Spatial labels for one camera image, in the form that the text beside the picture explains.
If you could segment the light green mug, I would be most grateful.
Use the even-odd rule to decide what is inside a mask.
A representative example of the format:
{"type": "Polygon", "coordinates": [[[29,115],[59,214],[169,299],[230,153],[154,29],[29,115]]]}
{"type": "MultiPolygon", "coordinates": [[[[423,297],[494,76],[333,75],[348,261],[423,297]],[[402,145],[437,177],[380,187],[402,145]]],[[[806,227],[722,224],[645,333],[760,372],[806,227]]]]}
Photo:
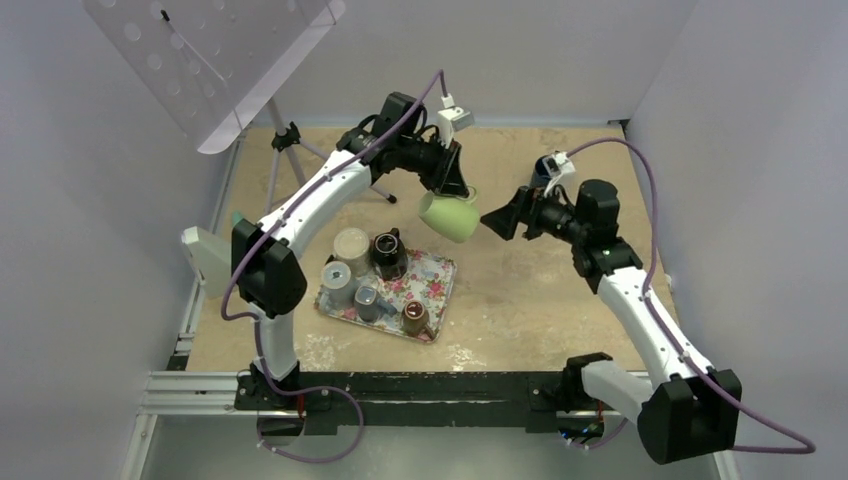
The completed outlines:
{"type": "Polygon", "coordinates": [[[418,203],[418,217],[434,232],[454,243],[471,238],[480,223],[475,205],[478,189],[468,186],[468,195],[453,197],[426,192],[418,203]]]}

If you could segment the dark blue mug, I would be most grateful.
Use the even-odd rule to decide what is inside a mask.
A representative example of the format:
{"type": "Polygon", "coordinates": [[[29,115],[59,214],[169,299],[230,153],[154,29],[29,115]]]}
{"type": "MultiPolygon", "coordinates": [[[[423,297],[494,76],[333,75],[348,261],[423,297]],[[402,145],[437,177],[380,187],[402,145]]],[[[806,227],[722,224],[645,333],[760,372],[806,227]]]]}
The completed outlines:
{"type": "Polygon", "coordinates": [[[551,180],[551,175],[548,171],[547,164],[550,160],[548,155],[542,156],[536,160],[532,170],[531,179],[528,183],[530,188],[546,187],[551,180]]]}

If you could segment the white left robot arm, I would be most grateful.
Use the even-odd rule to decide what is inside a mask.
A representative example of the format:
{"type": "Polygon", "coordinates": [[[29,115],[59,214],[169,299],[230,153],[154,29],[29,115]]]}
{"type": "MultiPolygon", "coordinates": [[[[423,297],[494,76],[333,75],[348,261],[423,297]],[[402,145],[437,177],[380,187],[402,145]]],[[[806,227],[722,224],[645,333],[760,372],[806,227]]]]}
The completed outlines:
{"type": "Polygon", "coordinates": [[[345,132],[320,170],[281,207],[259,222],[238,222],[232,230],[231,277],[221,316],[232,293],[249,305],[244,317],[254,328],[252,370],[264,376],[259,395],[272,408],[292,405],[305,394],[298,382],[293,346],[293,312],[307,290],[300,259],[314,236],[347,203],[382,176],[401,169],[418,176],[430,193],[459,198],[469,187],[460,167],[456,132],[474,123],[470,109],[442,96],[432,125],[422,122],[421,99],[394,92],[382,110],[345,132]],[[429,128],[434,134],[423,136],[429,128]]]}

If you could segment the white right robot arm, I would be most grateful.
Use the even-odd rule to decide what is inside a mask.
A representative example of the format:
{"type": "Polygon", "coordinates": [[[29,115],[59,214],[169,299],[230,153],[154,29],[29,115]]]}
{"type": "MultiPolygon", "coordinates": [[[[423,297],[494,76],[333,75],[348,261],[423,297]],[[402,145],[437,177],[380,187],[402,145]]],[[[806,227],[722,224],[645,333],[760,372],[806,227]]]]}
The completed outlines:
{"type": "Polygon", "coordinates": [[[563,411],[600,402],[635,425],[648,456],[663,465],[735,446],[742,385],[717,370],[650,300],[648,273],[618,234],[620,202],[604,180],[583,182],[570,202],[555,192],[522,186],[503,207],[481,218],[504,240],[525,225],[527,240],[548,234],[568,243],[574,268],[624,327],[649,378],[626,372],[608,354],[567,360],[559,384],[544,391],[563,411]]]}

